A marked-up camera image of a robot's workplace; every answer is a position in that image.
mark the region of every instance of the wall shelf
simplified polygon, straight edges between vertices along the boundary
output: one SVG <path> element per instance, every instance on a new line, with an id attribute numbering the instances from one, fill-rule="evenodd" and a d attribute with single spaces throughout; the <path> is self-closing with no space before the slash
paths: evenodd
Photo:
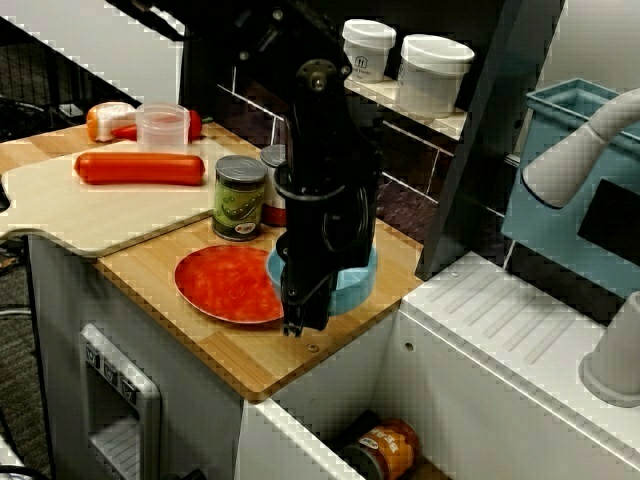
<path id="1" fill-rule="evenodd" d="M 460 109 L 456 109 L 455 113 L 448 118 L 439 119 L 425 119 L 411 112 L 407 112 L 400 108 L 395 100 L 399 88 L 398 81 L 389 77 L 384 77 L 384 80 L 380 83 L 360 83 L 347 79 L 344 82 L 344 86 L 346 89 L 399 113 L 420 125 L 424 125 L 438 133 L 446 135 L 456 142 L 460 140 L 460 134 L 462 133 L 464 122 L 467 119 L 467 113 Z"/>

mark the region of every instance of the blue basket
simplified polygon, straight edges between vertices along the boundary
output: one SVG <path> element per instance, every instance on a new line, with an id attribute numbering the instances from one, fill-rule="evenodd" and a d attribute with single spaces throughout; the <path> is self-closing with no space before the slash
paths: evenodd
<path id="1" fill-rule="evenodd" d="M 585 240 L 578 235 L 578 230 L 601 179 L 640 195 L 640 122 L 615 137 L 575 197 L 560 210 L 545 207 L 535 199 L 523 185 L 521 176 L 529 163 L 573 133 L 617 95 L 582 79 L 527 94 L 533 117 L 502 233 L 607 290 L 627 297 L 640 290 L 640 267 Z"/>
<path id="2" fill-rule="evenodd" d="M 267 257 L 267 274 L 271 280 L 276 296 L 280 298 L 280 276 L 284 269 L 284 261 L 274 248 Z M 349 268 L 338 273 L 336 290 L 329 301 L 329 316 L 342 315 L 369 297 L 375 284 L 378 269 L 378 252 L 371 247 L 369 264 L 362 268 Z"/>

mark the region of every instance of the dark carpet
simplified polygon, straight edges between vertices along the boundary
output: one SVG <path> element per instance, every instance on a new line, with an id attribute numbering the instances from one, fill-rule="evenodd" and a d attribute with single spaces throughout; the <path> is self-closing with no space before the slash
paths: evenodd
<path id="1" fill-rule="evenodd" d="M 28 305 L 26 270 L 16 266 L 0 276 L 0 313 Z M 0 408 L 23 463 L 49 475 L 31 316 L 0 315 L 0 335 Z"/>

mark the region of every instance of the orange jar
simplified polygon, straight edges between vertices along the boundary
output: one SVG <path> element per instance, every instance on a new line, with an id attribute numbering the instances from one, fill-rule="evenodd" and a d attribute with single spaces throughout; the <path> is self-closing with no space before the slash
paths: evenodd
<path id="1" fill-rule="evenodd" d="M 367 480 L 396 480 L 411 468 L 419 452 L 413 428 L 390 419 L 345 447 L 341 456 Z"/>

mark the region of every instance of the hot dog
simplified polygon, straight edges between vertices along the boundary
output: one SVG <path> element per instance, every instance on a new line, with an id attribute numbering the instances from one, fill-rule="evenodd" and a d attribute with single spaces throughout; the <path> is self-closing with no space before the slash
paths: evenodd
<path id="1" fill-rule="evenodd" d="M 80 178 L 91 185 L 161 183 L 197 186 L 204 162 L 196 155 L 145 152 L 85 152 L 74 165 Z"/>

